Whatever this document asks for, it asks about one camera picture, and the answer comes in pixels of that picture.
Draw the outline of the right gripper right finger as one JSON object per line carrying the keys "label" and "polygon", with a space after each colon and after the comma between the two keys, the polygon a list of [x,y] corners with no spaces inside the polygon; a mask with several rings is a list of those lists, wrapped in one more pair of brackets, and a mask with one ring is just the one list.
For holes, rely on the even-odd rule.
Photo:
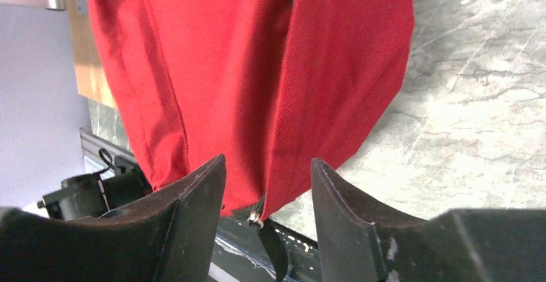
{"label": "right gripper right finger", "polygon": [[324,281],[544,281],[543,209],[453,209],[423,220],[366,194],[315,158]]}

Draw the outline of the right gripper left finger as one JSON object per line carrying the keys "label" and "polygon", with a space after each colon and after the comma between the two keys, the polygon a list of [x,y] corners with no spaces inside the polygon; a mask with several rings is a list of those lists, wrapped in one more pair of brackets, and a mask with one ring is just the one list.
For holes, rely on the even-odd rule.
{"label": "right gripper left finger", "polygon": [[1,209],[2,281],[205,281],[226,182],[218,155],[99,218]]}

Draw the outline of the red backpack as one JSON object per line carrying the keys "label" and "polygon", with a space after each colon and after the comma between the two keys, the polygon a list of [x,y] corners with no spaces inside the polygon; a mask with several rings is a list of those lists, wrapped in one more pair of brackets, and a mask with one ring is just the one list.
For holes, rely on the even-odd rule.
{"label": "red backpack", "polygon": [[226,157],[221,215],[256,229],[338,168],[400,91],[413,0],[88,0],[133,154],[154,191]]}

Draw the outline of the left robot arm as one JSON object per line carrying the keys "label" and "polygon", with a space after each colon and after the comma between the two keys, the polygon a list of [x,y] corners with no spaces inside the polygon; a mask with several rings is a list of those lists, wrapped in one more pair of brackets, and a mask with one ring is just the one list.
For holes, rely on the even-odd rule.
{"label": "left robot arm", "polygon": [[106,164],[104,169],[63,180],[61,188],[44,195],[37,207],[46,209],[53,219],[97,218],[153,192],[136,163],[113,157],[105,148],[98,154]]}

